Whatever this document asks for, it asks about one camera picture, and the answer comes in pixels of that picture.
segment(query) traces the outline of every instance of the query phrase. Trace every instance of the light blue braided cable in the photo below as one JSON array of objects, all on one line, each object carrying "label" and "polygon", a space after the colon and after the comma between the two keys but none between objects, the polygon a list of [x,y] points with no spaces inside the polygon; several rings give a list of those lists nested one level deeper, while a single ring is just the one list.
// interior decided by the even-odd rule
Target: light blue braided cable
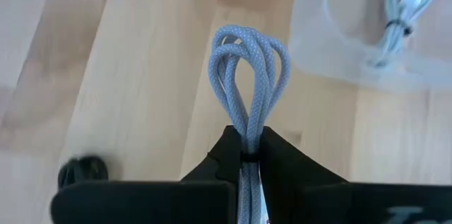
[{"label": "light blue braided cable", "polygon": [[[278,82],[275,82],[273,50],[281,59]],[[235,70],[240,58],[249,62],[254,70],[254,95],[249,116],[235,83]],[[266,117],[289,80],[290,58],[287,49],[279,40],[253,28],[227,25],[221,27],[213,38],[208,73],[215,94],[231,117],[234,128],[242,136],[242,150],[245,153],[257,153]],[[240,224],[260,223],[260,185],[258,163],[244,163],[240,174]]]}]

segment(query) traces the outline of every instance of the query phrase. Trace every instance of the plastic packaging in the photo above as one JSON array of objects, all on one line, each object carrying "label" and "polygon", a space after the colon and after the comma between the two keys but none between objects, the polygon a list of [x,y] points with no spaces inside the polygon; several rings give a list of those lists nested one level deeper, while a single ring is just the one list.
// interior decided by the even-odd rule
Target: plastic packaging
[{"label": "plastic packaging", "polygon": [[289,51],[307,72],[384,90],[452,88],[452,0],[433,0],[403,51],[383,68],[383,0],[295,0]]}]

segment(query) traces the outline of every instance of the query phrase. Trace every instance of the wooden surface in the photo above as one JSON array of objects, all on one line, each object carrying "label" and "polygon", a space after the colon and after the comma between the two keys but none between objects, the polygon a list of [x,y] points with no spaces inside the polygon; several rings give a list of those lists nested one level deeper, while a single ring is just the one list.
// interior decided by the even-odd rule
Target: wooden surface
[{"label": "wooden surface", "polygon": [[[360,35],[372,24],[365,1],[331,5],[347,34]],[[49,223],[47,206],[59,166],[74,155],[102,156],[114,179],[184,176],[230,124],[207,78],[215,31],[225,24],[248,25],[287,42],[292,3],[18,4],[33,13],[21,15],[28,21],[15,19],[22,25],[7,25],[17,33],[15,45],[25,49],[14,59],[23,65],[17,84],[0,84],[0,223]],[[16,49],[7,48],[0,58]],[[17,66],[7,67],[11,74],[0,72],[0,82],[14,82]],[[237,78],[249,103],[252,89],[247,86],[254,79],[244,62]],[[308,76],[294,67],[267,125],[347,179],[451,184],[451,97],[380,93]]]}]

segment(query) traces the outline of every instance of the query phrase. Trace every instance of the white charging cable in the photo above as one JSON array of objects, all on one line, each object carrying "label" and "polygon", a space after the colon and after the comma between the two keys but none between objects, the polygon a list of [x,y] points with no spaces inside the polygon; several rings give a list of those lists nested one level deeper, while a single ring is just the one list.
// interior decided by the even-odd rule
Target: white charging cable
[{"label": "white charging cable", "polygon": [[412,33],[416,20],[433,0],[385,0],[388,24],[378,46],[381,56],[369,63],[376,69],[384,68],[393,61],[403,48],[403,38]]}]

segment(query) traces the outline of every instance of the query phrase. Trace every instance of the black holder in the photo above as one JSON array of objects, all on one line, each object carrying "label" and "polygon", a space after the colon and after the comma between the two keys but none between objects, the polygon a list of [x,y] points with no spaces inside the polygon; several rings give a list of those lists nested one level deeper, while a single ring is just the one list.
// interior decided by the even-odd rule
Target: black holder
[{"label": "black holder", "polygon": [[52,219],[56,224],[233,224],[240,167],[257,160],[272,224],[452,223],[452,187],[347,182],[269,127],[258,155],[244,155],[232,126],[180,182],[77,181],[53,198]]}]

